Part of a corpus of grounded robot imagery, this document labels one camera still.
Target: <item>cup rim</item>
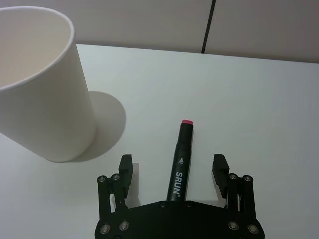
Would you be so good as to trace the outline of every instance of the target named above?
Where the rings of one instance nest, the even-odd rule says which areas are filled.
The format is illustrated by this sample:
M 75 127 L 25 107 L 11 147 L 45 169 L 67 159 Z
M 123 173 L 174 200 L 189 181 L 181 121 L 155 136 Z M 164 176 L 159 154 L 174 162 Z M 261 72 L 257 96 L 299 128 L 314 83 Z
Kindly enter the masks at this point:
M 8 85 L 0 87 L 0 93 L 16 89 L 16 88 L 18 88 L 20 86 L 24 86 L 24 85 L 32 82 L 32 80 L 36 79 L 38 76 L 44 74 L 45 72 L 47 72 L 48 70 L 53 68 L 68 53 L 68 51 L 71 48 L 71 46 L 72 46 L 72 44 L 74 42 L 74 39 L 75 39 L 75 29 L 74 29 L 72 21 L 66 15 L 60 13 L 59 11 L 56 11 L 56 10 L 53 10 L 53 9 L 50 9 L 50 8 L 46 8 L 46 7 L 39 7 L 39 6 L 11 6 L 11 7 L 0 8 L 0 14 L 1 14 L 2 11 L 14 10 L 14 9 L 37 9 L 37 10 L 52 12 L 52 13 L 62 17 L 63 19 L 65 19 L 67 21 L 67 23 L 69 24 L 71 32 L 70 32 L 70 38 L 69 38 L 65 48 L 63 49 L 61 54 L 58 55 L 50 64 L 45 66 L 40 71 L 34 73 L 33 75 L 30 75 L 29 77 L 26 77 L 26 78 L 24 78 L 22 80 L 19 80 L 19 81 L 16 81 L 14 83 L 11 83 L 11 84 L 8 84 Z

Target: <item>white table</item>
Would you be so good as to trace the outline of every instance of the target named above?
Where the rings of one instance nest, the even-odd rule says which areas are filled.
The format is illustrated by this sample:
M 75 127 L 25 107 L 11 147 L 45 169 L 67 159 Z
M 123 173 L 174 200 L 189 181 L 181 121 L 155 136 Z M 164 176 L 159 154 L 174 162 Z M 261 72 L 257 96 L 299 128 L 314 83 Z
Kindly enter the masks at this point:
M 318 64 L 106 46 L 78 50 L 89 90 L 112 95 L 125 109 L 124 115 L 114 98 L 92 93 L 100 123 L 113 124 L 101 127 L 117 134 L 106 147 L 126 122 L 123 135 L 95 159 L 86 160 L 97 152 L 62 164 L 0 135 L 0 238 L 94 238 L 96 178 L 117 172 L 126 153 L 139 169 L 130 206 L 164 200 L 183 119 L 194 121 L 187 199 L 220 205 L 211 167 L 213 155 L 222 153 L 231 172 L 254 177 L 266 238 L 318 237 Z

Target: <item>screw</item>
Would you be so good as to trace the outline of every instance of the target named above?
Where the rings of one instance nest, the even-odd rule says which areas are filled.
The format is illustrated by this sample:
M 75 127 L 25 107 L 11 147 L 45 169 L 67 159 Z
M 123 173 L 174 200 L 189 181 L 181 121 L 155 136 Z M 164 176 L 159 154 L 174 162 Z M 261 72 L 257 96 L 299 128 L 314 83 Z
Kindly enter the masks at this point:
M 250 231 L 253 234 L 259 233 L 258 227 L 256 227 L 254 224 L 248 225 L 248 231 Z
M 166 203 L 166 202 L 161 202 L 161 203 L 160 203 L 160 207 L 161 207 L 161 208 L 166 208 L 166 206 L 167 206 L 167 203 Z
M 114 180 L 118 180 L 118 179 L 120 178 L 120 176 L 119 176 L 119 174 L 114 174 L 114 175 L 112 176 L 112 178 L 113 178 Z
M 111 227 L 110 225 L 108 224 L 104 224 L 100 227 L 100 233 L 101 234 L 105 234 L 105 233 L 108 233 L 109 231 L 111 230 Z
M 247 182 L 253 181 L 253 178 L 250 177 L 249 175 L 246 175 L 246 176 L 244 177 L 244 179 L 245 179 L 245 181 L 247 181 Z
M 237 224 L 236 222 L 234 222 L 234 221 L 230 221 L 230 222 L 228 223 L 228 226 L 229 226 L 229 228 L 230 228 L 231 230 L 234 230 L 234 231 L 239 229 L 238 224 Z
M 126 222 L 126 221 L 122 221 L 121 223 L 120 223 L 120 225 L 119 225 L 119 229 L 121 230 L 121 231 L 125 231 L 127 228 L 129 228 L 129 223 L 128 222 Z
M 105 181 L 105 179 L 106 179 L 106 178 L 105 178 L 104 176 L 101 176 L 101 177 L 99 177 L 99 179 L 98 179 L 98 180 L 99 180 L 99 182 L 104 182 L 104 181 Z
M 230 177 L 231 179 L 237 179 L 237 175 L 236 175 L 236 174 L 231 174 L 231 175 L 229 175 L 229 177 Z

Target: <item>marker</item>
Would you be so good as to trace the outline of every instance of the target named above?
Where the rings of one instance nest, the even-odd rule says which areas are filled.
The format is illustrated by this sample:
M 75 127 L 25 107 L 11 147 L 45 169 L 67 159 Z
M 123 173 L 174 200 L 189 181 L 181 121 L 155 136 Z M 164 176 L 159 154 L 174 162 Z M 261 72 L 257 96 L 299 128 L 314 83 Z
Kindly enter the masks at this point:
M 167 201 L 184 201 L 190 166 L 193 122 L 183 120 L 180 125 L 178 141 L 171 170 Z

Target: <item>pink marker tip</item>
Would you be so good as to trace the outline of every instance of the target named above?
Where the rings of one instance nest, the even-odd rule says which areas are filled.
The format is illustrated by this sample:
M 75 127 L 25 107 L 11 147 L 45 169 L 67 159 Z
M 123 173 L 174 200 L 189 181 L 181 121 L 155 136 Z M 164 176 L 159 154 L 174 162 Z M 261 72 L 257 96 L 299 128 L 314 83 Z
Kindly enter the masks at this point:
M 193 121 L 190 121 L 190 120 L 183 120 L 181 123 L 186 123 L 186 124 L 194 125 L 194 124 L 193 124 Z

